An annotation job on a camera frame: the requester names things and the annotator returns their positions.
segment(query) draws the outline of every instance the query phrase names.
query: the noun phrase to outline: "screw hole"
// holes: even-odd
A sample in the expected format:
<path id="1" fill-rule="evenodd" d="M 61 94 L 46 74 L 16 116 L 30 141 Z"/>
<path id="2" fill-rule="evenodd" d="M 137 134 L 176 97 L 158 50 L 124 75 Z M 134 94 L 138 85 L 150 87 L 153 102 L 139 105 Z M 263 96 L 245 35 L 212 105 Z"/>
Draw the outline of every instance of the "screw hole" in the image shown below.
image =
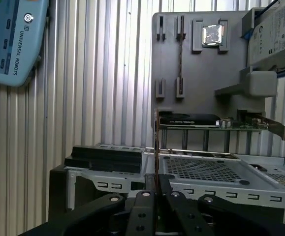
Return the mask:
<path id="1" fill-rule="evenodd" d="M 195 231 L 200 233 L 202 231 L 202 228 L 200 226 L 196 226 Z"/>
<path id="2" fill-rule="evenodd" d="M 111 197 L 109 200 L 112 202 L 117 202 L 119 200 L 119 197 Z"/>
<path id="3" fill-rule="evenodd" d="M 173 197 L 178 197 L 180 194 L 177 193 L 177 192 L 173 192 L 173 193 L 171 193 L 171 195 L 172 195 Z"/>
<path id="4" fill-rule="evenodd" d="M 137 231 L 144 231 L 144 226 L 143 225 L 139 225 L 136 228 Z"/>
<path id="5" fill-rule="evenodd" d="M 194 219 L 194 218 L 195 218 L 195 215 L 194 215 L 194 214 L 189 214 L 189 215 L 188 215 L 188 218 L 189 218 L 189 219 Z"/>
<path id="6" fill-rule="evenodd" d="M 148 192 L 143 192 L 143 193 L 142 193 L 142 196 L 148 197 L 148 196 L 150 196 L 150 193 L 148 193 Z"/>
<path id="7" fill-rule="evenodd" d="M 242 185 L 249 185 L 249 184 L 250 184 L 250 182 L 249 182 L 249 181 L 247 181 L 247 180 L 243 180 L 243 179 L 242 179 L 242 180 L 240 180 L 240 181 L 239 181 L 239 183 L 240 183 L 240 184 L 242 184 Z"/>

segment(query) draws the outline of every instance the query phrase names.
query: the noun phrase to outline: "slot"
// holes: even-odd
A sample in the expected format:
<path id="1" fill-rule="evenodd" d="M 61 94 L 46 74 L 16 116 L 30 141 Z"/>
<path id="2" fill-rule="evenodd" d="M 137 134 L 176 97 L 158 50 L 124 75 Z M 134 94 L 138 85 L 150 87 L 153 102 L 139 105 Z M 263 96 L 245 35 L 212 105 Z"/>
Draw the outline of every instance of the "slot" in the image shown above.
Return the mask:
<path id="1" fill-rule="evenodd" d="M 157 41 L 160 41 L 161 35 L 162 35 L 162 40 L 164 41 L 166 39 L 164 17 L 158 16 Z"/>
<path id="2" fill-rule="evenodd" d="M 259 200 L 259 195 L 258 194 L 249 194 L 248 199 L 250 199 L 250 200 Z"/>
<path id="3" fill-rule="evenodd" d="M 156 80 L 156 98 L 165 98 L 165 79 Z"/>
<path id="4" fill-rule="evenodd" d="M 112 183 L 111 188 L 122 189 L 123 186 L 120 183 Z"/>
<path id="5" fill-rule="evenodd" d="M 258 164 L 250 164 L 251 166 L 253 166 L 255 169 L 262 171 L 262 172 L 267 172 L 268 170 L 264 167 L 262 167 L 261 165 Z"/>
<path id="6" fill-rule="evenodd" d="M 183 78 L 180 79 L 180 95 L 183 95 Z"/>
<path id="7" fill-rule="evenodd" d="M 187 191 L 188 194 L 194 194 L 194 190 L 193 189 L 189 189 L 189 188 L 184 188 L 183 190 Z"/>
<path id="8" fill-rule="evenodd" d="M 108 187 L 108 183 L 97 182 L 97 186 L 100 187 L 100 188 L 107 188 Z"/>
<path id="9" fill-rule="evenodd" d="M 276 196 L 270 196 L 272 199 L 270 199 L 271 202 L 282 202 L 282 197 L 276 197 Z"/>
<path id="10" fill-rule="evenodd" d="M 215 191 L 208 191 L 208 190 L 205 190 L 205 193 L 208 194 L 208 195 L 213 195 L 213 196 L 216 195 L 216 192 L 215 192 Z"/>
<path id="11" fill-rule="evenodd" d="M 179 41 L 183 41 L 186 38 L 186 33 L 184 33 L 184 26 L 184 16 L 178 16 L 176 19 L 176 39 Z"/>
<path id="12" fill-rule="evenodd" d="M 227 192 L 226 194 L 228 194 L 228 195 L 226 196 L 227 198 L 237 198 L 237 193 Z"/>

